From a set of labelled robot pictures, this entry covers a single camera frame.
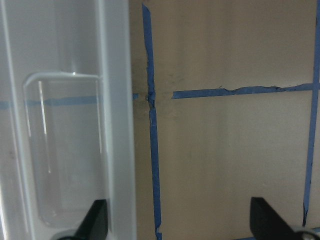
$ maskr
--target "black object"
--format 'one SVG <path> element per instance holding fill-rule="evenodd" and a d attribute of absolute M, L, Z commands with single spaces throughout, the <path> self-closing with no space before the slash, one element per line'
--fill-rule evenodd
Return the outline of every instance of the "black object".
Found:
<path fill-rule="evenodd" d="M 95 200 L 74 236 L 58 240 L 105 240 L 108 234 L 107 201 Z"/>
<path fill-rule="evenodd" d="M 294 231 L 262 197 L 252 197 L 250 229 L 256 240 L 320 240 L 310 229 Z"/>

